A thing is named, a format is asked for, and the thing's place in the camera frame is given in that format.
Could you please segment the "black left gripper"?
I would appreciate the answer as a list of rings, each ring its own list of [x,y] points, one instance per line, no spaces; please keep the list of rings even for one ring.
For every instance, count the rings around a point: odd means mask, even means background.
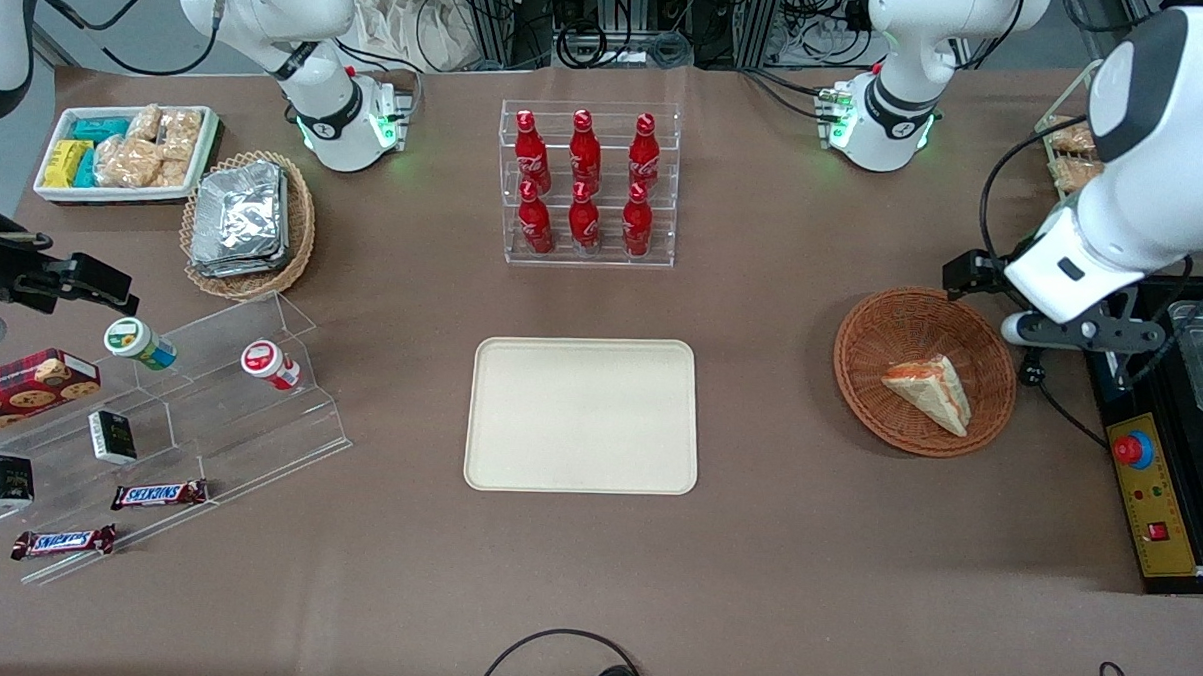
[[[1023,298],[1006,274],[1011,257],[990,255],[974,249],[960,254],[942,267],[942,290],[947,300],[960,300],[974,293],[1000,293],[1005,297]]]

